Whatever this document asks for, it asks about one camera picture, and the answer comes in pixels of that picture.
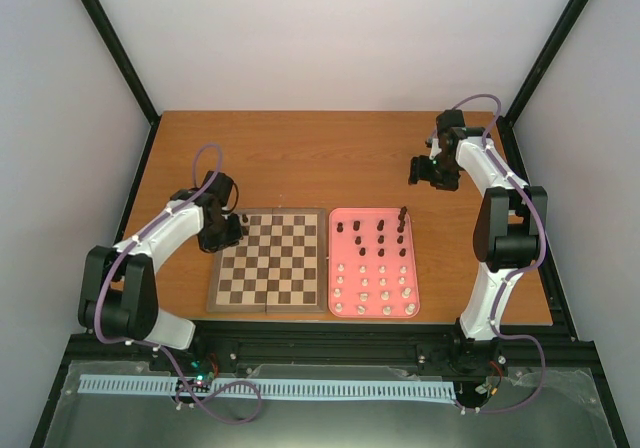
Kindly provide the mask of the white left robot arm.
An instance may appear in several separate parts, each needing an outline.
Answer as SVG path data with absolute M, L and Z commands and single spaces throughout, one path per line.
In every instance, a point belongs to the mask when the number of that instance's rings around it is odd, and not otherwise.
M 208 346 L 195 324 L 159 307 L 156 273 L 195 237 L 204 253 L 235 246 L 243 238 L 239 216 L 228 205 L 238 191 L 232 178 L 210 171 L 201 187 L 182 189 L 138 233 L 112 247 L 96 246 L 85 260 L 78 321 L 103 343 L 147 343 L 173 348 L 186 370 L 201 368 Z

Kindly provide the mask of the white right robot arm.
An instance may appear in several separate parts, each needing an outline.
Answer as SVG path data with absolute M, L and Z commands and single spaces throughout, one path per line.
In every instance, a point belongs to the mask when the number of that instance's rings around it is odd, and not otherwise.
M 515 285 L 546 257 L 547 193 L 515 174 L 501 158 L 488 131 L 468 127 L 460 109 L 436 117 L 428 155 L 411 159 L 408 183 L 440 190 L 459 188 L 466 172 L 482 203 L 473 232 L 479 262 L 469 303 L 456 320 L 449 365 L 462 375 L 482 373 L 497 361 L 501 320 Z

